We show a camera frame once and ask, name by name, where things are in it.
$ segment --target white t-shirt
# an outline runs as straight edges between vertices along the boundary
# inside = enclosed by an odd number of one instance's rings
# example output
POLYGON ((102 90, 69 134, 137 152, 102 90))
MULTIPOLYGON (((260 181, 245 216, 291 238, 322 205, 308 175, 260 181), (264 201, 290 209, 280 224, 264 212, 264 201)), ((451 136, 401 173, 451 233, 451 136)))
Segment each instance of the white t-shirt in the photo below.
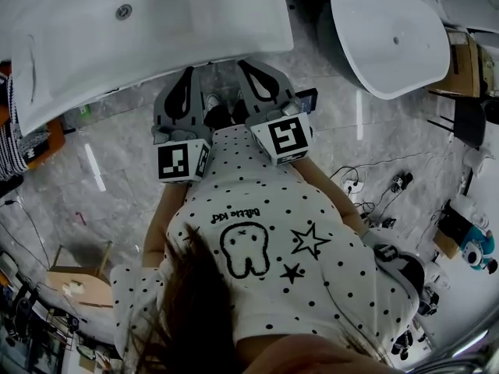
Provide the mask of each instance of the white t-shirt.
MULTIPOLYGON (((235 342, 295 333, 338 340, 346 330, 390 350, 416 313, 417 301, 377 268, 331 201, 290 165, 271 166, 243 126, 215 133, 205 178, 168 226, 180 245, 185 223, 199 228, 230 286, 235 342)), ((161 310, 168 272, 167 260, 111 272, 120 354, 127 330, 145 333, 161 310)))

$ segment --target white sink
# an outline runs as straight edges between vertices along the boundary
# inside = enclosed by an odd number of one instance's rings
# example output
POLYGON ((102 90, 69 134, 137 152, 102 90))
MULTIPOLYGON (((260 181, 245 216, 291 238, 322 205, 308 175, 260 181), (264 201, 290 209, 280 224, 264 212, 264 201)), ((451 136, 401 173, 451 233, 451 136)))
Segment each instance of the white sink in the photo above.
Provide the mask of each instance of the white sink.
POLYGON ((285 0, 39 0, 18 23, 14 46, 26 134, 111 90, 293 44, 285 0), (132 11, 118 20, 123 5, 132 11))
POLYGON ((447 34, 421 0, 331 0, 331 12, 349 66, 374 96, 389 100, 446 76, 447 34))

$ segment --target marble floor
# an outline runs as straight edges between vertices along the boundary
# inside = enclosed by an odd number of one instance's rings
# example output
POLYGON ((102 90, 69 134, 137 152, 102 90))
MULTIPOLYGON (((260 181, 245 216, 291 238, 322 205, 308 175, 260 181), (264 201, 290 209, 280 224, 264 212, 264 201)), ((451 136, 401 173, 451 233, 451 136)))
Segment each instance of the marble floor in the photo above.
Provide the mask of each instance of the marble floor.
MULTIPOLYGON (((427 259, 433 254, 430 218, 441 204, 462 186, 464 144, 426 122, 436 115, 453 115, 453 102, 424 90, 392 101, 382 101, 357 89, 340 77, 320 53, 313 4, 288 0, 295 49, 259 59, 285 72, 296 91, 316 87, 317 109, 310 115, 314 130, 312 158, 331 175, 344 165, 359 167, 362 192, 356 202, 377 203, 400 171, 414 180, 397 198, 388 192, 370 215, 373 221, 397 219, 405 247, 427 259)), ((237 83, 234 62, 206 65, 202 87, 217 91, 230 106, 235 103, 237 83)), ((163 186, 156 180, 150 127, 152 104, 168 76, 115 93, 90 106, 90 114, 67 112, 68 127, 77 129, 66 137, 65 147, 35 171, 4 199, 17 199, 36 224, 50 261, 64 245, 59 264, 92 266, 100 261, 108 240, 113 242, 109 267, 138 262, 144 235, 163 186), (95 178, 90 166, 94 157, 101 172, 95 178)), ((346 170, 334 177, 339 183, 346 170)), ((347 174, 355 178, 355 172, 347 174)), ((0 209, 0 221, 44 265, 47 259, 34 229, 18 204, 0 209)), ((0 242, 16 259, 20 271, 32 282, 44 282, 45 268, 26 250, 10 241, 0 228, 0 242)), ((111 342, 110 311, 72 303, 41 286, 41 295, 68 311, 77 309, 82 330, 111 342)))

